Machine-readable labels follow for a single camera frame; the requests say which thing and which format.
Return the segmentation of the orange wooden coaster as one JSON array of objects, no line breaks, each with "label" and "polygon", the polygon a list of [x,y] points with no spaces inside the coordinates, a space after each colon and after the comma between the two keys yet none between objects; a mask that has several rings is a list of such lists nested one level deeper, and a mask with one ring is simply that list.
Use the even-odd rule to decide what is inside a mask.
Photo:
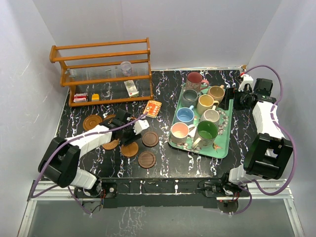
[{"label": "orange wooden coaster", "polygon": [[139,147],[136,142],[130,143],[129,145],[122,145],[120,148],[120,152],[125,157],[133,157],[138,153]]}]

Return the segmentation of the orange patterned card pack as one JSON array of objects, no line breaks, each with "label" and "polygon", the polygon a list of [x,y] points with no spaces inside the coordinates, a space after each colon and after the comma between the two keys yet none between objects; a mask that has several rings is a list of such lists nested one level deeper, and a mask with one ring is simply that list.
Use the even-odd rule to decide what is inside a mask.
[{"label": "orange patterned card pack", "polygon": [[146,114],[147,117],[156,118],[161,109],[162,103],[154,100],[149,100],[143,111],[143,114]]}]

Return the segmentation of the green floral tray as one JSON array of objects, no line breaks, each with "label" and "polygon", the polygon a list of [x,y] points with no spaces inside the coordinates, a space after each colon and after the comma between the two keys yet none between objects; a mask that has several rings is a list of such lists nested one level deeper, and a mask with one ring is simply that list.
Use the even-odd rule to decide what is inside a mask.
[{"label": "green floral tray", "polygon": [[[207,94],[207,91],[210,87],[201,90],[202,95]],[[176,111],[175,111],[171,126],[173,124],[177,123],[176,113],[180,108],[183,108],[183,106],[181,104],[181,97],[182,97],[182,94],[184,91],[185,91],[185,86],[183,86],[183,88],[180,92],[180,97],[178,100],[178,104],[176,107]],[[173,143],[170,140],[170,132],[169,132],[168,143],[172,147],[182,149],[186,152],[195,152],[199,155],[209,156],[209,157],[213,157],[213,158],[226,157],[226,155],[228,154],[228,148],[229,148],[229,142],[230,142],[230,130],[231,130],[231,121],[232,121],[232,113],[233,113],[233,100],[230,100],[228,110],[224,110],[223,108],[219,108],[219,106],[222,106],[222,105],[223,105],[223,102],[219,103],[219,105],[214,109],[214,110],[218,111],[218,113],[220,115],[220,120],[219,120],[219,125],[218,125],[218,135],[215,138],[215,141],[214,141],[212,147],[206,148],[206,149],[201,149],[200,147],[197,147],[196,149],[191,148],[191,145],[193,143],[193,137],[195,135],[197,125],[200,123],[200,117],[201,117],[196,111],[197,107],[194,108],[195,117],[194,117],[193,125],[195,126],[195,128],[193,129],[193,131],[191,131],[189,133],[189,136],[188,136],[186,142],[184,144]]]}]

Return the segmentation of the green mug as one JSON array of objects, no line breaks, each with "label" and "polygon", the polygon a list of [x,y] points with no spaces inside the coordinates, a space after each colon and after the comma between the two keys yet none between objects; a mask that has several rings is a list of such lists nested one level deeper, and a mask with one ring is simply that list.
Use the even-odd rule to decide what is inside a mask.
[{"label": "green mug", "polygon": [[201,121],[196,128],[193,137],[192,149],[200,147],[201,149],[210,148],[213,146],[215,138],[218,135],[218,126],[208,120]]}]

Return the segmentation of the wooden shelf rack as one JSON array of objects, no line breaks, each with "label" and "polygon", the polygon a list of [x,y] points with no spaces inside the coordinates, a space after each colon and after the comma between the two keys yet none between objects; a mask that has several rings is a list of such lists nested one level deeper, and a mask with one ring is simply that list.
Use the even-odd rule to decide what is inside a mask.
[{"label": "wooden shelf rack", "polygon": [[[60,85],[69,89],[69,106],[92,106],[154,98],[149,38],[101,43],[52,46],[49,60],[61,66]],[[132,75],[122,73],[120,64],[129,61]],[[124,81],[133,80],[139,96],[130,98]],[[76,93],[87,93],[88,101],[74,103]],[[100,100],[91,101],[93,94]]]}]

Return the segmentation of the blue mug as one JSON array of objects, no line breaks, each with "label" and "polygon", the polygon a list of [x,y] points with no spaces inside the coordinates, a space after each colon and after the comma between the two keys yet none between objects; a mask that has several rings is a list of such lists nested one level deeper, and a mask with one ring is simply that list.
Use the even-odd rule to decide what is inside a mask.
[{"label": "blue mug", "polygon": [[176,121],[191,125],[194,123],[194,106],[180,108],[176,113]]}]

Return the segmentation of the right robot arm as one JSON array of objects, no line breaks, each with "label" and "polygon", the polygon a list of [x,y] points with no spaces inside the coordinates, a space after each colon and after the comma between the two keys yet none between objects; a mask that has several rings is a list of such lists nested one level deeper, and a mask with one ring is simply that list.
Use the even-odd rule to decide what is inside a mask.
[{"label": "right robot arm", "polygon": [[239,183],[258,179],[279,179],[292,155],[292,143],[277,127],[276,98],[271,96],[273,82],[269,79],[253,79],[241,76],[239,88],[229,89],[225,99],[233,100],[237,111],[250,109],[255,121],[257,136],[250,146],[244,163],[226,174],[220,190],[226,196],[233,195]]}]

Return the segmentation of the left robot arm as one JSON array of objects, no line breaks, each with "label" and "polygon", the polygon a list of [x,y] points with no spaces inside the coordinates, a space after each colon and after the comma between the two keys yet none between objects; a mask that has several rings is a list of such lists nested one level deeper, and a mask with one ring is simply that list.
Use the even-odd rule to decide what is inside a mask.
[{"label": "left robot arm", "polygon": [[141,138],[141,132],[149,127],[143,117],[133,118],[130,113],[120,109],[114,118],[101,120],[82,134],[53,138],[38,166],[38,180],[45,176],[60,188],[80,187],[91,197],[97,197],[102,191],[100,178],[80,169],[79,159],[115,139],[127,145]]}]

